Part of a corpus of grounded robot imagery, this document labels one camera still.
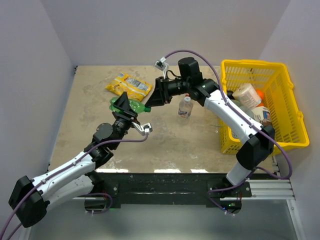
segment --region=orange object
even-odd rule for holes
[[[265,94],[264,94],[264,92],[263,91],[261,91],[261,90],[255,90],[256,91],[256,93],[259,95],[259,97],[261,98],[261,100],[264,100],[265,99]]]

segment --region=table top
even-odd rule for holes
[[[179,73],[177,66],[170,66]],[[209,67],[201,66],[205,78],[216,79]],[[120,72],[150,84],[161,72],[153,66],[78,66],[60,126],[50,169],[74,158],[91,142],[101,123],[114,122],[109,100],[116,95],[105,87]],[[142,101],[145,103],[151,92]],[[178,123],[179,102],[175,96],[170,104],[153,107],[150,113],[139,114],[141,124],[151,123],[153,132],[142,143],[121,143],[114,157],[99,168],[101,172],[210,172],[227,173],[236,163],[235,155],[220,151],[218,117],[194,102],[188,124]],[[142,139],[131,129],[125,139]],[[271,157],[260,166],[273,170]]]

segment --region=clear plastic bottle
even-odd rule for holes
[[[181,124],[187,124],[190,119],[192,108],[194,104],[189,96],[185,96],[179,103],[178,122]]]

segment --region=yellow plastic crate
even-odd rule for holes
[[[309,138],[304,124],[304,115],[299,111],[294,96],[294,85],[287,67],[282,63],[260,60],[224,60],[221,63],[223,90],[235,91],[242,84],[250,83],[264,93],[264,106],[270,110],[275,129],[275,140],[286,151],[304,148]],[[220,119],[221,151],[236,154],[242,147],[239,139],[232,137],[231,128]],[[273,155],[280,154],[274,146]]]

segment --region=white wall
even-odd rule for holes
[[[291,151],[291,178],[309,240],[320,236],[320,1],[291,0],[260,59],[287,65],[310,146]]]
[[[41,0],[77,65],[150,65],[187,48],[257,59],[290,0]],[[177,64],[181,56],[169,62]]]
[[[47,169],[73,66],[39,0],[0,1],[0,34],[2,228],[17,179]],[[17,224],[15,219],[9,230]]]

